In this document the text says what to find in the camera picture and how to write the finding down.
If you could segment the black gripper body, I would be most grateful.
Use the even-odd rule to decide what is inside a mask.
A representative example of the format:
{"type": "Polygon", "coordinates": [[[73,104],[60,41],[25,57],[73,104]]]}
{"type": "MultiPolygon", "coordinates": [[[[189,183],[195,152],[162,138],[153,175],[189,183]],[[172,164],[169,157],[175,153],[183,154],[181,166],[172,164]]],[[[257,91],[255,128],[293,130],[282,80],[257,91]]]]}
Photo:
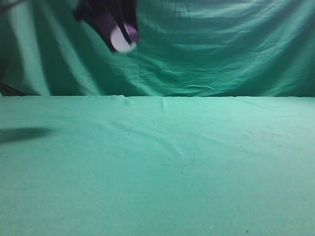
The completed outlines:
{"type": "Polygon", "coordinates": [[[109,16],[114,21],[136,24],[136,0],[81,0],[74,10],[74,18],[83,20],[87,17],[109,16]]]}

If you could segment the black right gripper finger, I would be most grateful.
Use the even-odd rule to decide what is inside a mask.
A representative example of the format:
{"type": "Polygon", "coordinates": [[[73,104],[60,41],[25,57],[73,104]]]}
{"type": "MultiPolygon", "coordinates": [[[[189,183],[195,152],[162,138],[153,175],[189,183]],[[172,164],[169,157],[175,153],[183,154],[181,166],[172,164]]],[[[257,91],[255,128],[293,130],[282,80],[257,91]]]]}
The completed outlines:
{"type": "Polygon", "coordinates": [[[121,33],[121,39],[119,40],[121,44],[131,45],[139,42],[139,33],[135,26],[124,22],[121,18],[118,19],[117,24],[121,33]]]}

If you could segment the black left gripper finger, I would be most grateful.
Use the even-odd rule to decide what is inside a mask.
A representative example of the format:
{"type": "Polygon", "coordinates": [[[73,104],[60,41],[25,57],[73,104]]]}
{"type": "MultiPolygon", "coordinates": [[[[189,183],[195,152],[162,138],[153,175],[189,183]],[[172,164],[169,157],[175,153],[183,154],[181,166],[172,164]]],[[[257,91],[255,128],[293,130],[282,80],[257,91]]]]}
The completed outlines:
{"type": "Polygon", "coordinates": [[[83,21],[94,29],[111,52],[117,51],[110,39],[111,32],[116,26],[116,22],[110,14],[101,14],[98,16],[87,15],[83,18],[83,21]]]}

